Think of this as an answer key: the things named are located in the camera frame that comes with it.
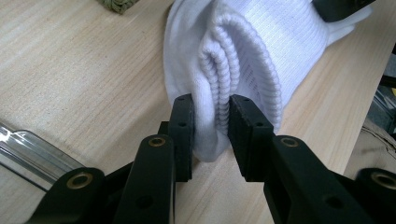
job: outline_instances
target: wooden table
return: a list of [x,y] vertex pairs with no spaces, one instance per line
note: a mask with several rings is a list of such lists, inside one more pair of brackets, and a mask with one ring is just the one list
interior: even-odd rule
[[[106,174],[132,161],[168,120],[163,31],[172,0],[124,15],[97,1],[0,2],[0,121],[43,137]],[[293,95],[280,133],[302,138],[343,173],[396,42],[396,2],[330,46]],[[44,195],[0,167],[0,223],[23,222]],[[177,223],[271,223],[262,184],[246,183],[231,150],[195,161],[177,184]]]

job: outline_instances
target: screw hole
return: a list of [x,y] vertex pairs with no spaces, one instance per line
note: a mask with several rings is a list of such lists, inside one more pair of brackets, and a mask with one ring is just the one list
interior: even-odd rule
[[160,137],[156,137],[156,138],[151,138],[148,141],[148,144],[151,145],[152,147],[160,147],[163,144],[165,144],[165,139],[160,138]]
[[392,178],[391,176],[379,172],[374,172],[372,173],[371,178],[374,180],[375,183],[384,188],[396,190],[396,179]]
[[81,172],[73,175],[66,183],[70,189],[82,189],[91,184],[93,176],[89,173]]
[[297,147],[298,142],[292,138],[282,138],[280,142],[287,147]]

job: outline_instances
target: folded white sock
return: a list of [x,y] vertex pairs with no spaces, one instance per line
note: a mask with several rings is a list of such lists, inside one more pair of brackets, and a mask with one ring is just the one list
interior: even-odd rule
[[214,161],[229,146],[229,97],[252,99],[278,130],[284,106],[325,48],[350,33],[369,7],[324,22],[310,0],[176,0],[164,37],[171,103],[191,93],[194,155]]

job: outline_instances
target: wood grain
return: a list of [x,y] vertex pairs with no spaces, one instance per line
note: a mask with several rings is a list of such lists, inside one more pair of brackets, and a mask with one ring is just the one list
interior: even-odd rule
[[[0,1],[0,121],[43,137],[106,174],[132,161],[168,120],[163,31],[172,0],[140,0],[122,16],[97,1]],[[330,46],[292,97],[279,133],[295,135],[342,173],[396,42],[396,2]],[[0,170],[0,223],[20,223],[44,195]],[[231,150],[195,161],[177,184],[177,223],[271,223],[262,184]]]

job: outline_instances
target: transparent plastic sheet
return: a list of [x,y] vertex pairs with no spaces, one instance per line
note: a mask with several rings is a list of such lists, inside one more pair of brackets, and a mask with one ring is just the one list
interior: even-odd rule
[[83,167],[57,147],[29,131],[12,131],[0,123],[0,164],[41,189],[65,173]]
[[396,96],[392,89],[379,86],[370,105],[367,118],[387,133],[395,133],[396,124]]

